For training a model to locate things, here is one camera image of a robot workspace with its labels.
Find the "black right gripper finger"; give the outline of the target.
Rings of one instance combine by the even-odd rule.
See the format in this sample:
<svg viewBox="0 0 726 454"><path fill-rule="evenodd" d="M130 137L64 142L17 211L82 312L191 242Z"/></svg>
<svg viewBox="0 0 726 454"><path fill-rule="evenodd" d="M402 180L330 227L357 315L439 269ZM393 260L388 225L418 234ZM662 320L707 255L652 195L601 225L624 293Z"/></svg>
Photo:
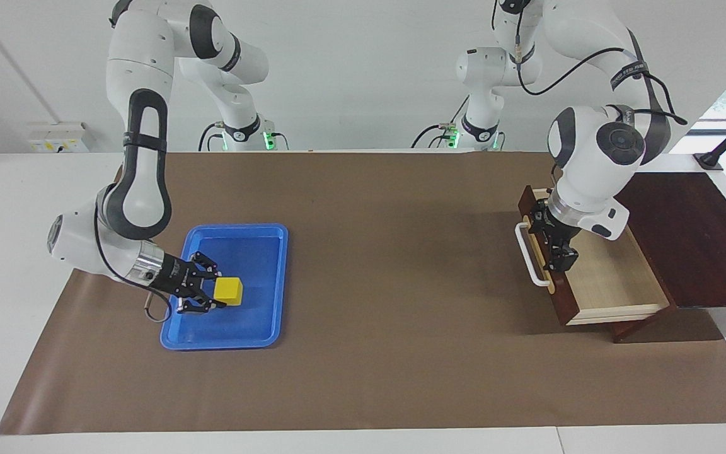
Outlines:
<svg viewBox="0 0 726 454"><path fill-rule="evenodd" d="M193 276L202 279L218 279L221 276L218 264L201 251L193 253L190 262L193 264Z"/></svg>
<svg viewBox="0 0 726 454"><path fill-rule="evenodd" d="M205 301L196 300L193 297L178 297L178 305L176 313L178 314L205 314L216 308L225 308L228 305L221 301L206 299Z"/></svg>

